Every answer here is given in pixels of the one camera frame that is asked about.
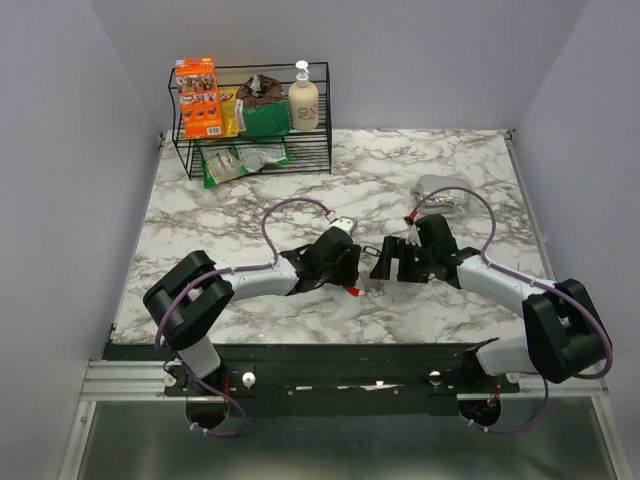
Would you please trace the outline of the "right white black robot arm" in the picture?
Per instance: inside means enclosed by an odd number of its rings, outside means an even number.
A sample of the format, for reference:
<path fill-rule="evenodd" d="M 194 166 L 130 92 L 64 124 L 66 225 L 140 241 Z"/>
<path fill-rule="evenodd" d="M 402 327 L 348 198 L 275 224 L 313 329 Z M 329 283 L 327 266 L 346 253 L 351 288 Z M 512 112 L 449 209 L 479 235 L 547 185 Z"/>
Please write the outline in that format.
<path fill-rule="evenodd" d="M 503 374 L 534 374 L 559 384 L 611 355 L 611 343 L 586 288 L 569 279 L 528 278 L 457 245 L 439 215 L 415 221 L 411 236 L 385 237 L 371 278 L 426 284 L 431 278 L 487 298 L 519 316 L 524 334 L 466 351 L 460 379 L 480 392 Z"/>

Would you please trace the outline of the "red carabiner keyring with chain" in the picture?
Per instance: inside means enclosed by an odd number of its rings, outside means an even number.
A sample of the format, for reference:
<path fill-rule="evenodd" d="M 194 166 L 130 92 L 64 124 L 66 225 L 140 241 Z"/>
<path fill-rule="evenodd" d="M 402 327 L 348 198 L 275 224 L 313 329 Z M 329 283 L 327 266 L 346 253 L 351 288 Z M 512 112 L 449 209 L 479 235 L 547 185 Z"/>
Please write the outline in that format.
<path fill-rule="evenodd" d="M 361 256 L 370 256 L 376 260 L 380 257 L 381 250 L 374 246 L 364 246 L 361 250 Z M 356 284 L 353 287 L 345 286 L 344 289 L 354 297 L 371 296 L 379 297 L 384 294 L 384 286 L 378 279 L 372 279 L 370 271 L 373 268 L 375 261 L 366 261 L 360 265 L 358 272 L 358 278 Z"/>

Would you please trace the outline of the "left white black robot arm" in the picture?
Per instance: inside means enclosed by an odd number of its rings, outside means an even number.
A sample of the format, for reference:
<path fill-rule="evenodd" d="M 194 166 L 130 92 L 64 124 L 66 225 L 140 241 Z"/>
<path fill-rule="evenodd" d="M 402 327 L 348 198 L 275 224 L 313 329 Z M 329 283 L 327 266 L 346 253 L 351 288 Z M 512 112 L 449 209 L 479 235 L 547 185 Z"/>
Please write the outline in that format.
<path fill-rule="evenodd" d="M 217 268 L 202 250 L 184 257 L 149 289 L 143 304 L 170 349 L 188 367 L 187 382 L 201 395 L 222 380 L 222 359 L 208 332 L 228 304 L 261 296 L 291 296 L 324 284 L 353 287 L 361 247 L 333 226 L 314 243 L 278 254 L 267 268 Z"/>

